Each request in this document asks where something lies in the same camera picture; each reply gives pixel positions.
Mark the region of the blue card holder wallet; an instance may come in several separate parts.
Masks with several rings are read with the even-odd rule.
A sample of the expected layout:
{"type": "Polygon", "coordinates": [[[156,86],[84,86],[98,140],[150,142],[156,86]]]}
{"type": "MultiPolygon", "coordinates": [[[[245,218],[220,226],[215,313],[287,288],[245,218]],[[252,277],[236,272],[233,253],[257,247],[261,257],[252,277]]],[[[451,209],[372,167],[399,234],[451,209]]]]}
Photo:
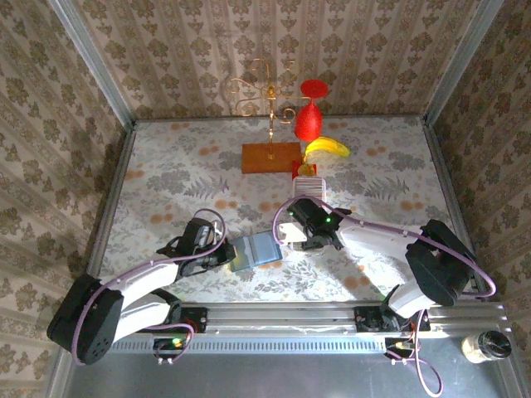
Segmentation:
{"type": "Polygon", "coordinates": [[[272,231],[238,237],[230,240],[230,243],[236,251],[236,258],[230,263],[233,273],[283,259],[272,231]]]}

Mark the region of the small red block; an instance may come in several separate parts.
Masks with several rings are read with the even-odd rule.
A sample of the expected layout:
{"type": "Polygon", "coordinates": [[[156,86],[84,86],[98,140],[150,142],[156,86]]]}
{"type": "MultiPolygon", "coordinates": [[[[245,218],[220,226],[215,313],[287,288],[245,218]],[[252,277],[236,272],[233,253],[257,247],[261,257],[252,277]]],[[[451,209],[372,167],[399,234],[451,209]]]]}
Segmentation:
{"type": "MultiPolygon", "coordinates": [[[[304,164],[304,163],[299,163],[299,162],[296,162],[296,161],[293,161],[292,162],[292,178],[295,179],[296,177],[309,177],[309,176],[300,176],[298,174],[298,168],[301,164],[304,164]]],[[[311,176],[311,177],[316,177],[317,176],[317,171],[316,171],[316,165],[314,165],[314,170],[315,170],[315,175],[314,176],[311,176]]]]}

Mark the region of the yellow banana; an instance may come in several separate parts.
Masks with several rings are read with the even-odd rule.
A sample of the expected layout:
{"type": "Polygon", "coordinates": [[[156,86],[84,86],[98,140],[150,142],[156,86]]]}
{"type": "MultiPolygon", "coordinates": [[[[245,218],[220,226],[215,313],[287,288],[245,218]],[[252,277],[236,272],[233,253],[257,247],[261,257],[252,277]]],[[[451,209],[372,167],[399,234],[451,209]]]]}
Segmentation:
{"type": "Polygon", "coordinates": [[[316,152],[319,150],[325,151],[327,153],[339,155],[342,158],[347,158],[350,156],[350,149],[346,147],[344,144],[340,143],[339,141],[333,138],[322,136],[310,142],[306,146],[306,149],[304,151],[303,161],[306,163],[308,156],[312,152],[316,152]]]}

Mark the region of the gold stand with wooden base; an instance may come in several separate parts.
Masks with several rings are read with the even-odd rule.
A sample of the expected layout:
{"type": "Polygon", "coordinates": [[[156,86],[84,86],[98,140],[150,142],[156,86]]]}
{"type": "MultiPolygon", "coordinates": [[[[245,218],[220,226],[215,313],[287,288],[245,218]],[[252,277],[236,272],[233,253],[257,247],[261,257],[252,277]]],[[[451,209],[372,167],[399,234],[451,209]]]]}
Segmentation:
{"type": "Polygon", "coordinates": [[[263,58],[254,58],[246,62],[251,71],[263,70],[264,82],[250,82],[241,77],[232,77],[227,83],[229,93],[237,95],[245,88],[255,94],[250,98],[239,99],[234,105],[235,111],[243,117],[256,116],[250,102],[264,100],[268,109],[268,140],[265,143],[244,143],[241,145],[241,172],[244,174],[292,172],[292,164],[303,159],[302,149],[297,142],[276,143],[274,141],[275,123],[290,125],[297,116],[293,107],[285,108],[281,114],[276,113],[277,100],[308,100],[305,95],[288,95],[285,87],[274,82],[270,62],[263,58]]]}

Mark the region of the floral tablecloth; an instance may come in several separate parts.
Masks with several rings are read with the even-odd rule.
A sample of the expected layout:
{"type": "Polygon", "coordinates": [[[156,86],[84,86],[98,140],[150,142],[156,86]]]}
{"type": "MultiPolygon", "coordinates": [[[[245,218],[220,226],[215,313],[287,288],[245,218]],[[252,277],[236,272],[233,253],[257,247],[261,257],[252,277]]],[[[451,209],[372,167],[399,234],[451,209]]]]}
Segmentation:
{"type": "MultiPolygon", "coordinates": [[[[260,142],[267,130],[261,118],[139,124],[100,275],[145,263],[182,234],[194,213],[211,218],[218,211],[230,238],[270,229],[291,195],[291,175],[241,171],[242,145],[260,142]]],[[[351,152],[310,155],[330,205],[407,227],[451,222],[418,117],[327,118],[323,133],[351,152]]],[[[171,291],[203,303],[381,300],[411,275],[407,265],[371,250],[284,248],[279,261],[237,272],[223,266],[180,280],[171,291]]]]}

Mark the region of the red wine glass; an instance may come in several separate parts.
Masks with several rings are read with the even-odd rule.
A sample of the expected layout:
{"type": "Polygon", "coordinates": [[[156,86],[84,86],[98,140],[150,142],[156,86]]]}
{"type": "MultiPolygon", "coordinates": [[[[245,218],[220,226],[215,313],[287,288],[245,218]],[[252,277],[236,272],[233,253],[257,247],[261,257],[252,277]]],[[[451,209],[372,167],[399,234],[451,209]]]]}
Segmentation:
{"type": "Polygon", "coordinates": [[[295,136],[301,141],[311,142],[321,134],[323,115],[316,104],[316,100],[328,95],[329,88],[322,80],[305,80],[300,91],[309,103],[298,113],[295,121],[295,136]]]}

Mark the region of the grey metal shelf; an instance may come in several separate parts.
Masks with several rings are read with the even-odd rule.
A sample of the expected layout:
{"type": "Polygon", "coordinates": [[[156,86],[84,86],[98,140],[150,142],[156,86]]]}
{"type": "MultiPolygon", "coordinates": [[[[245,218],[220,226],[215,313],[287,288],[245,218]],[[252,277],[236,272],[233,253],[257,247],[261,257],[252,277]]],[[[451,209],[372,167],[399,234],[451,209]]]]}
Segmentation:
{"type": "Polygon", "coordinates": [[[45,398],[428,398],[414,367],[372,355],[111,354],[59,366],[45,398]]]}

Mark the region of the glass jar with black lid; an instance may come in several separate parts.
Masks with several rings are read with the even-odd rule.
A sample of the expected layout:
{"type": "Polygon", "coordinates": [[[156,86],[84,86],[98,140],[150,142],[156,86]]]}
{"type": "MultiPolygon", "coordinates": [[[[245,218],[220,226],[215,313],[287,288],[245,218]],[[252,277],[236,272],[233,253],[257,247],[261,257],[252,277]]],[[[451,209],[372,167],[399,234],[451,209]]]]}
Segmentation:
{"type": "Polygon", "coordinates": [[[510,340],[500,331],[490,330],[465,337],[461,352],[474,364],[503,360],[512,353],[510,340]]]}

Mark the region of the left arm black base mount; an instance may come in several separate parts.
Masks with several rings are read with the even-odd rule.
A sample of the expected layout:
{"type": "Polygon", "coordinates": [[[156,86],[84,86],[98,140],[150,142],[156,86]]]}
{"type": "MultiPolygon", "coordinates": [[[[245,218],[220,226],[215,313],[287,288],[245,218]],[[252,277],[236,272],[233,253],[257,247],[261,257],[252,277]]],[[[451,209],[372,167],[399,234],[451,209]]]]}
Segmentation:
{"type": "Polygon", "coordinates": [[[188,325],[194,333],[205,333],[207,329],[208,310],[205,307],[177,306],[172,308],[160,323],[140,330],[140,332],[188,332],[188,325]]]}

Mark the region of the aluminium rail beam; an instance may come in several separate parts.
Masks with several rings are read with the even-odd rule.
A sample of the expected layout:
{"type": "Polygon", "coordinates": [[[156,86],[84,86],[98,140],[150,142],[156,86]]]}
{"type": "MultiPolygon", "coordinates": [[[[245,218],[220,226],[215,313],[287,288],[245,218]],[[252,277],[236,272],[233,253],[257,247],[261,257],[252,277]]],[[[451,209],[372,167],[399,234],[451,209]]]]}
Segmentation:
{"type": "MultiPolygon", "coordinates": [[[[351,337],[361,332],[356,307],[375,302],[205,303],[206,329],[200,337],[351,337]]],[[[464,337],[488,330],[512,332],[504,306],[460,301],[427,310],[430,330],[423,337],[464,337]]]]}

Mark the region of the aluminium table side rail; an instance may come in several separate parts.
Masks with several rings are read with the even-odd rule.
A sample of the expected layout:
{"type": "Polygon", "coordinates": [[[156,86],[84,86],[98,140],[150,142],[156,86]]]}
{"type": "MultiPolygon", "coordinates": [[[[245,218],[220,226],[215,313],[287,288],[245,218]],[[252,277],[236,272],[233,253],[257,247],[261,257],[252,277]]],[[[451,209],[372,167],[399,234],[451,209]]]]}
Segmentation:
{"type": "Polygon", "coordinates": [[[489,284],[483,281],[482,269],[476,264],[471,251],[468,234],[460,214],[451,180],[444,164],[436,137],[426,123],[422,124],[426,142],[430,149],[441,190],[443,192],[451,226],[439,219],[431,219],[422,235],[419,250],[426,265],[419,261],[413,264],[414,275],[421,277],[421,287],[434,287],[436,301],[454,305],[464,300],[484,302],[489,284]]]}
{"type": "Polygon", "coordinates": [[[114,214],[134,146],[136,124],[133,121],[125,129],[108,161],[109,166],[106,168],[107,173],[104,178],[104,195],[96,214],[95,227],[90,234],[88,246],[83,256],[82,270],[91,276],[98,276],[103,264],[110,229],[114,222],[114,214]]]}

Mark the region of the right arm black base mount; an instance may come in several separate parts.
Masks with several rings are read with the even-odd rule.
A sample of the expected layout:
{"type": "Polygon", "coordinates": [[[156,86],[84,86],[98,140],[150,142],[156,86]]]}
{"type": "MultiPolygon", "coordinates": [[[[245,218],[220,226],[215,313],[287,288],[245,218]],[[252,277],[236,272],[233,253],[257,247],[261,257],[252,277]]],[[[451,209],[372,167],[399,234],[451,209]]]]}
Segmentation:
{"type": "Polygon", "coordinates": [[[420,313],[404,318],[383,306],[358,306],[354,308],[354,321],[358,332],[412,332],[416,329],[420,313]]]}

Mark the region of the aluminium frame post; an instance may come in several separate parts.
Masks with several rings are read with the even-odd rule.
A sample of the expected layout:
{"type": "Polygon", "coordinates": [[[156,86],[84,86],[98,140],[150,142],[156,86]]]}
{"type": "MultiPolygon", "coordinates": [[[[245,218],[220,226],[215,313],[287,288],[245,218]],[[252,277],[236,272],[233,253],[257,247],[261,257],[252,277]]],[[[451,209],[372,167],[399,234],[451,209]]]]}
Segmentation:
{"type": "Polygon", "coordinates": [[[121,94],[119,85],[107,68],[81,14],[76,10],[71,0],[48,0],[48,2],[88,67],[89,72],[95,78],[96,84],[107,99],[114,115],[122,126],[130,131],[134,126],[135,117],[121,94]]]}
{"type": "Polygon", "coordinates": [[[470,20],[426,108],[424,120],[427,124],[433,125],[440,116],[503,3],[504,0],[480,0],[475,15],[470,20]]]}

